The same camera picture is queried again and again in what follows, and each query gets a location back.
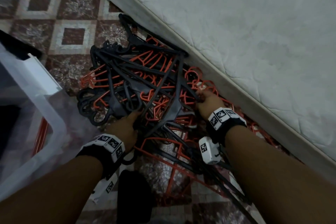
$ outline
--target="hand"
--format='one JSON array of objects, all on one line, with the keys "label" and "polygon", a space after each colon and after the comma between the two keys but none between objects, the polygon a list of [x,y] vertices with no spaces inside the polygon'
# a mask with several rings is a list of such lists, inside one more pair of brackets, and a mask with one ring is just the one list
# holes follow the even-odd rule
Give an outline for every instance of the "hand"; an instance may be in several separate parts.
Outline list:
[{"label": "hand", "polygon": [[201,103],[196,104],[196,108],[205,120],[208,120],[212,112],[219,107],[225,107],[221,98],[208,90],[199,90],[196,94],[202,101]]},{"label": "hand", "polygon": [[140,114],[141,112],[132,112],[130,115],[106,126],[105,133],[115,135],[124,142],[125,152],[129,152],[137,141],[138,131],[133,129],[133,123]]}]

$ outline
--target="plastic storage box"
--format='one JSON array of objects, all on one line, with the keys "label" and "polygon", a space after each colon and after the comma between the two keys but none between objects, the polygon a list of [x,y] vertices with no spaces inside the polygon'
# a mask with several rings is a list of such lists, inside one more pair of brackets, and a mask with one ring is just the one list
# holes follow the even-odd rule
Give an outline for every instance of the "plastic storage box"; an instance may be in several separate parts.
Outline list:
[{"label": "plastic storage box", "polygon": [[[1,201],[69,161],[99,131],[34,56],[20,60],[0,44],[0,63],[0,105],[22,108],[0,159]],[[50,133],[33,155],[42,117]]]}]

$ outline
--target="forearm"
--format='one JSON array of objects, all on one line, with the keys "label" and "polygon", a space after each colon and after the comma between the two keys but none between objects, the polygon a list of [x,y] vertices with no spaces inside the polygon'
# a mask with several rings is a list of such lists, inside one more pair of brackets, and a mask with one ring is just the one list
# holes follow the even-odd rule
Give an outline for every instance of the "forearm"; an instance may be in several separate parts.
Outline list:
[{"label": "forearm", "polygon": [[75,223],[102,173],[98,159],[74,158],[0,202],[0,223]]},{"label": "forearm", "polygon": [[268,223],[335,223],[336,188],[310,168],[235,126],[226,152],[239,183]]}]

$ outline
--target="quilted fabric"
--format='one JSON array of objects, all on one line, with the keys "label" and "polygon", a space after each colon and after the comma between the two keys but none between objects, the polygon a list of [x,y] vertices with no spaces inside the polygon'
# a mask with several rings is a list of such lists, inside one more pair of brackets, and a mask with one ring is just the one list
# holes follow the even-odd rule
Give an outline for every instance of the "quilted fabric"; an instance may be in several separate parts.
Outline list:
[{"label": "quilted fabric", "polygon": [[336,160],[336,0],[139,0]]}]

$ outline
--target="bed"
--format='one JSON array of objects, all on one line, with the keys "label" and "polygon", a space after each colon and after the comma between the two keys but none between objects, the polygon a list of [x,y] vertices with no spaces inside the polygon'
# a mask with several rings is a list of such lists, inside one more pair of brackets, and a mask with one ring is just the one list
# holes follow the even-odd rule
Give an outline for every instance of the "bed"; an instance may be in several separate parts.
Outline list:
[{"label": "bed", "polygon": [[336,182],[336,0],[111,0]]}]

